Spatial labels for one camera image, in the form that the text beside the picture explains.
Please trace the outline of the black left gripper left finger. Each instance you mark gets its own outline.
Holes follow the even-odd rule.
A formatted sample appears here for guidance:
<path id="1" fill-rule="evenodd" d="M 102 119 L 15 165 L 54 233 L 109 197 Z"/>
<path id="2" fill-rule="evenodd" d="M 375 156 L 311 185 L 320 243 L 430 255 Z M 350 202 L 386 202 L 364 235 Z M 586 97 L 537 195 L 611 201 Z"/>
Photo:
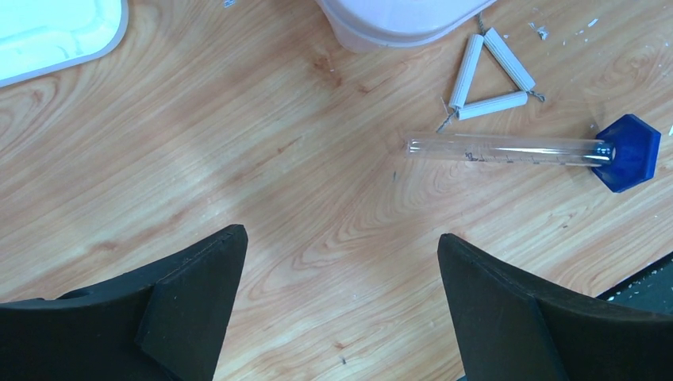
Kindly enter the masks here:
<path id="1" fill-rule="evenodd" d="M 230 225 L 55 299 L 1 305 L 4 380 L 211 380 L 248 234 Z"/>

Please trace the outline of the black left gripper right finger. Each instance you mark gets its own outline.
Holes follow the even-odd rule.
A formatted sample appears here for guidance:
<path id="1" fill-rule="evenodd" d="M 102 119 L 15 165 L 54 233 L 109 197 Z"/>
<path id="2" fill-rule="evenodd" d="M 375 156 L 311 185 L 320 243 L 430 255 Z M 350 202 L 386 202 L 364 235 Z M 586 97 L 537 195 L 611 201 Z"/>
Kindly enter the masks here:
<path id="1" fill-rule="evenodd" d="M 580 294 L 453 234 L 437 256 L 465 379 L 671 379 L 672 314 Z"/>

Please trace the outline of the white plastic bin lid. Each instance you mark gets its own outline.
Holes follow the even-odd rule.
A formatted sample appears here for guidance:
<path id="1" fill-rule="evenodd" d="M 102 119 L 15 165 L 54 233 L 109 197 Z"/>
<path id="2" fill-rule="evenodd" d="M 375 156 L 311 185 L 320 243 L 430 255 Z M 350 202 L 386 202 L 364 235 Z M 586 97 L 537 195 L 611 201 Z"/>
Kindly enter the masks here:
<path id="1" fill-rule="evenodd" d="M 1 86 L 97 60 L 128 23 L 127 1 L 2 1 Z"/>

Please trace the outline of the white clay triangle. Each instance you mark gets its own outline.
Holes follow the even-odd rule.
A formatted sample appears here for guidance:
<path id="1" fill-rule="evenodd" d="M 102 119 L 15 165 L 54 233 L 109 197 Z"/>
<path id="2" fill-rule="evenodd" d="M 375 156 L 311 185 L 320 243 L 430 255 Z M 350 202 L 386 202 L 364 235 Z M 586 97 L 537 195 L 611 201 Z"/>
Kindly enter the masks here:
<path id="1" fill-rule="evenodd" d="M 532 98 L 546 101 L 536 89 L 536 80 L 506 43 L 507 36 L 486 26 L 481 12 L 476 23 L 478 32 L 467 38 L 452 89 L 442 101 L 446 118 L 438 133 L 454 121 L 522 107 Z"/>

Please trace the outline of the pink plastic storage bin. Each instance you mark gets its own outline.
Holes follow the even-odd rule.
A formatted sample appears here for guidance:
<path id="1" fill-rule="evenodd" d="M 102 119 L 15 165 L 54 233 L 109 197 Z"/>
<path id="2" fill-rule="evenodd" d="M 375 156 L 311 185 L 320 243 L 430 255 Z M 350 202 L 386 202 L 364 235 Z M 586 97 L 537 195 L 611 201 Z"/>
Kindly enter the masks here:
<path id="1" fill-rule="evenodd" d="M 343 48 L 373 52 L 439 40 L 495 0 L 317 0 Z"/>

